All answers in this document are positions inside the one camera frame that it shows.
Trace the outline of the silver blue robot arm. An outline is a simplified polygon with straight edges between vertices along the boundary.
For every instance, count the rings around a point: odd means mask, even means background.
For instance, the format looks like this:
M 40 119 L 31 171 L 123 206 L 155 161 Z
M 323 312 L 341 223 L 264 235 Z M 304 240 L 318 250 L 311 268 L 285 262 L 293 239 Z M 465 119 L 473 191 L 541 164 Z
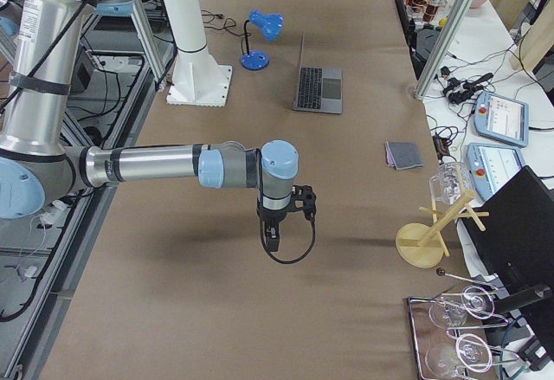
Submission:
M 283 140 L 248 149 L 158 145 L 103 150 L 60 141 L 85 16 L 129 15 L 133 0 L 24 0 L 2 104 L 1 216 L 18 219 L 69 193 L 138 179 L 196 177 L 208 188 L 255 188 L 265 251 L 277 250 L 280 222 L 303 211 L 312 220 L 314 194 L 297 185 L 299 154 Z

